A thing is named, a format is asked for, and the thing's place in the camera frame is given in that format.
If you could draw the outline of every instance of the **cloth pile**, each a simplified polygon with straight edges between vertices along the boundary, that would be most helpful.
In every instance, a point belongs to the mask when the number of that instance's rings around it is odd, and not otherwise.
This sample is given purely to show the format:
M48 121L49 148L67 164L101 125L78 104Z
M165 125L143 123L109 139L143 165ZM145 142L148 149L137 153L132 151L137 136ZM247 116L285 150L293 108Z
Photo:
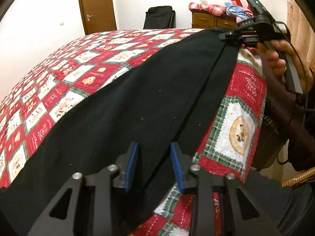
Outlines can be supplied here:
M253 17L253 13L249 9L237 5L226 8L226 14L236 17L237 23Z
M222 16L226 13L226 7L222 5L203 5L195 2L191 2L188 6L189 10L206 11L215 16Z

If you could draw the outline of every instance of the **black handle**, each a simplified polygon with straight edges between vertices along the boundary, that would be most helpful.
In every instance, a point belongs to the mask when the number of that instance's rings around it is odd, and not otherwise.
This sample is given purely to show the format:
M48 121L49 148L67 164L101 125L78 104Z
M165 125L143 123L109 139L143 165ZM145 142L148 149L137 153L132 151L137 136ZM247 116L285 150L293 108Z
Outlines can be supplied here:
M301 87L299 75L297 73L296 66L294 64L293 58L291 55L277 50L270 41L264 42L264 44L273 51L276 51L279 54L279 58L285 61L286 72L284 73L286 90L292 93L303 94Z

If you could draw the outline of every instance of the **blue fabric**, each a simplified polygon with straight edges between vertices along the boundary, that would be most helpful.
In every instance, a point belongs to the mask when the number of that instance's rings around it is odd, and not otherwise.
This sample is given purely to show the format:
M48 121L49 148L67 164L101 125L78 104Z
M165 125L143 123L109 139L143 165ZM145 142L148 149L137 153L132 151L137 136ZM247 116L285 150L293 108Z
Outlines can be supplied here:
M237 5L231 5L230 7L226 8L226 14L232 17L241 18L243 20L251 18L251 16L244 12L243 9L246 8Z

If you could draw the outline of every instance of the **black cable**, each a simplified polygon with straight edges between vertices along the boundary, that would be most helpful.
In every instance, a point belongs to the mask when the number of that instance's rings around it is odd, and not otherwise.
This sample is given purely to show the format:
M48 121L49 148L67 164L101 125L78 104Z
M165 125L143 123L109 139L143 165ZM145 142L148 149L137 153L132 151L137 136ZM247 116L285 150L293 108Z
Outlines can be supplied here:
M307 79L306 79L306 72L305 72L305 68L304 68L304 65L303 65L303 62L302 62L302 59L299 55L299 53L297 52L297 50L295 49L295 47L293 46L293 44L291 43L291 41L288 39L288 37L281 31L281 29L279 28L279 26L277 25L277 23L274 22L274 25L276 26L276 28L280 31L280 33L282 33L282 35L284 36L284 38L287 40L287 42L289 42L289 44L291 45L291 47L293 48L294 52L296 53L300 63L301 63L301 67L303 69L303 74L304 74L304 80L305 80L305 93L306 93L306 100L305 100L305 106L304 106L304 109L303 109L303 120L302 120L302 126L300 128L300 131L302 130L302 128L304 128L304 123L305 123L305 118L306 118L306 112L308 110L308 83L307 83ZM293 148L295 148L295 146L297 145L297 143L300 141L300 138L301 138L301 134L298 135L298 139L297 141L295 142ZM289 159L287 159L285 162L280 162L279 161L279 153L280 151L278 152L277 154L277 162L280 164L280 165L284 165L286 163L288 163Z

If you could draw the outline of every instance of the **bed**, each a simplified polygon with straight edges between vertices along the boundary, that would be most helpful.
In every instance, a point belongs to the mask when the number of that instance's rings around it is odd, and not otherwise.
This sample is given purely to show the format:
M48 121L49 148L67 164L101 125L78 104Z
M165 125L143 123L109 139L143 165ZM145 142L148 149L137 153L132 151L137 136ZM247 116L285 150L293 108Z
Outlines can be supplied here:
M91 34L64 45L35 66L0 103L0 188L11 184L50 129L76 104L161 48L201 30L144 29ZM234 114L218 113L208 132L230 139L233 155L220 153L226 146L215 141L211 151L207 135L196 152L195 162L212 172L213 163L209 162L215 159L226 166L222 173L233 171L244 180L257 146L265 96L261 66L248 50L240 49L221 103L221 111L233 109ZM152 217L133 235L188 235L191 200L191 195L181 195L174 186ZM219 222L218 203L216 207Z

